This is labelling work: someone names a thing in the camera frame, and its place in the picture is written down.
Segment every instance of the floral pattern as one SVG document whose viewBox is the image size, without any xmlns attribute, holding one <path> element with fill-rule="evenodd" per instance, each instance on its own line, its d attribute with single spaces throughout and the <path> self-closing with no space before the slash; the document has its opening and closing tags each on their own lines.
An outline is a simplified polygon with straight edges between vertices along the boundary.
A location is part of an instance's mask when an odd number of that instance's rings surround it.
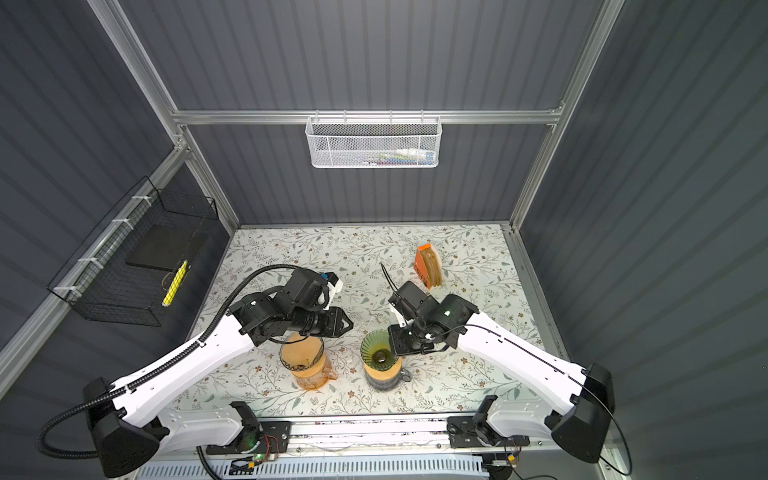
<svg viewBox="0 0 768 480">
<path fill-rule="evenodd" d="M 243 400 L 257 415 L 269 417 L 472 411 L 491 394 L 536 399 L 517 379 L 458 350 L 406 357 L 411 382 L 390 392 L 368 387 L 359 350 L 362 338 L 395 322 L 386 302 L 391 289 L 379 262 L 397 285 L 412 280 L 425 288 L 413 270 L 416 247 L 424 243 L 432 243 L 442 257 L 443 285 L 431 291 L 437 300 L 456 293 L 543 348 L 499 225 L 238 230 L 193 334 L 205 328 L 229 292 L 253 269 L 293 263 L 333 271 L 344 282 L 333 305 L 342 307 L 355 323 L 344 337 L 325 340 L 339 378 L 317 390 L 301 389 L 280 363 L 280 346 L 264 343 L 211 372 L 180 395 L 175 407 L 215 409 Z M 283 284 L 289 275 L 283 270 L 267 272 L 243 294 Z"/>
</svg>

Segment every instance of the green glass coffee dripper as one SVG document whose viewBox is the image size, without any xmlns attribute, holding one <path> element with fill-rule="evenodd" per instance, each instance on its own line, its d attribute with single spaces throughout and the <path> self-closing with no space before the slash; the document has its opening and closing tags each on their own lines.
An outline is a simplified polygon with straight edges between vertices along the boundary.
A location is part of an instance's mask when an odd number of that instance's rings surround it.
<svg viewBox="0 0 768 480">
<path fill-rule="evenodd" d="M 386 372 L 397 362 L 397 355 L 389 346 L 389 333 L 386 330 L 374 330 L 362 339 L 360 355 L 367 366 L 380 372 Z"/>
</svg>

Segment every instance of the white mesh basket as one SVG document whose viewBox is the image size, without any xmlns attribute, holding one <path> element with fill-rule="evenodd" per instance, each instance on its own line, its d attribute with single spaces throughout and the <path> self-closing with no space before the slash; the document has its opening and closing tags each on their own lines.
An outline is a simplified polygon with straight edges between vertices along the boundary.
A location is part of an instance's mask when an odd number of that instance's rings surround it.
<svg viewBox="0 0 768 480">
<path fill-rule="evenodd" d="M 318 168 L 437 167 L 440 117 L 356 118 L 309 117 L 306 139 L 312 165 Z"/>
</svg>

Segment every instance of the cup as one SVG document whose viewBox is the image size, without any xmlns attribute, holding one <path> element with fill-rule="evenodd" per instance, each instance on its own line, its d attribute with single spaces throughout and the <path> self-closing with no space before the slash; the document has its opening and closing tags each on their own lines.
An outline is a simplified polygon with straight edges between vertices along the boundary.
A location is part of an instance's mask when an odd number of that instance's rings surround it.
<svg viewBox="0 0 768 480">
<path fill-rule="evenodd" d="M 280 361 L 296 377 L 296 384 L 305 390 L 312 390 L 325 385 L 328 380 L 338 379 L 339 375 L 326 355 L 323 339 L 316 336 L 303 338 L 294 333 L 287 341 L 295 343 L 280 347 Z"/>
<path fill-rule="evenodd" d="M 365 364 L 366 381 L 374 390 L 386 392 L 412 379 L 411 372 L 402 367 L 402 358 L 392 352 L 386 330 L 374 330 L 366 335 L 360 345 L 360 356 Z"/>
</svg>

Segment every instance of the yellow highlighter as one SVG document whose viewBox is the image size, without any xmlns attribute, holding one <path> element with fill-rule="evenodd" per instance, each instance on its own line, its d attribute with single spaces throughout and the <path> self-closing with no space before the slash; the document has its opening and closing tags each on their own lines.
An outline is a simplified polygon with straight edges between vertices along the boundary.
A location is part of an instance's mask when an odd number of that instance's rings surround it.
<svg viewBox="0 0 768 480">
<path fill-rule="evenodd" d="M 174 276 L 174 281 L 170 284 L 170 287 L 168 288 L 168 293 L 166 293 L 165 298 L 163 298 L 163 306 L 170 306 L 170 304 L 174 301 L 174 296 L 176 295 L 177 290 L 179 290 L 181 281 L 184 280 L 184 275 L 186 274 L 187 274 L 187 261 L 185 260 L 184 263 L 182 263 L 181 266 L 179 267 L 179 270 L 176 271 L 176 275 Z"/>
</svg>

